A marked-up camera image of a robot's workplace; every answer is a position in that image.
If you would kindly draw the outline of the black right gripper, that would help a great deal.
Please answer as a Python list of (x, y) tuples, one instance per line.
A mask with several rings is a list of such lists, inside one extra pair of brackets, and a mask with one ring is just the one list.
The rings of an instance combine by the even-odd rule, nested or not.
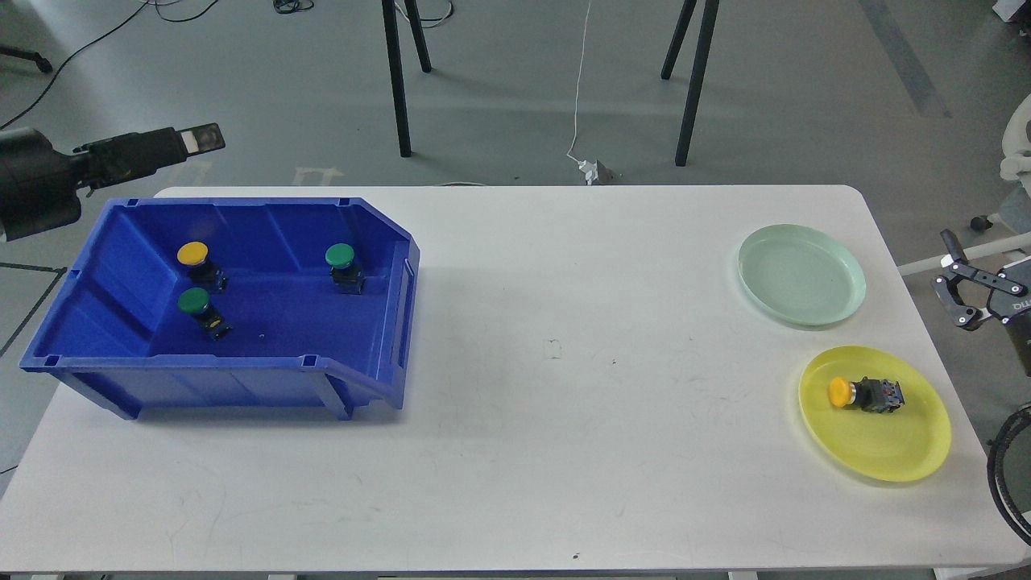
[[(1012, 262), (992, 274), (970, 264), (953, 231), (943, 229), (940, 238), (946, 247), (946, 255), (942, 271), (931, 285), (942, 302), (951, 323), (973, 331), (987, 319), (999, 321), (1008, 335), (1024, 374), (1030, 377), (1030, 257)], [(963, 283), (988, 289), (987, 304), (984, 307), (966, 304), (959, 292)]]

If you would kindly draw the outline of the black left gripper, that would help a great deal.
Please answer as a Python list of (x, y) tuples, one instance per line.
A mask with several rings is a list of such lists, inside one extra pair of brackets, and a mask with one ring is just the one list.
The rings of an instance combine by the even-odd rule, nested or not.
[(215, 122), (177, 130), (130, 132), (60, 153), (36, 129), (1, 135), (2, 241), (12, 242), (81, 219), (77, 189), (114, 186), (155, 175), (192, 155), (226, 146)]

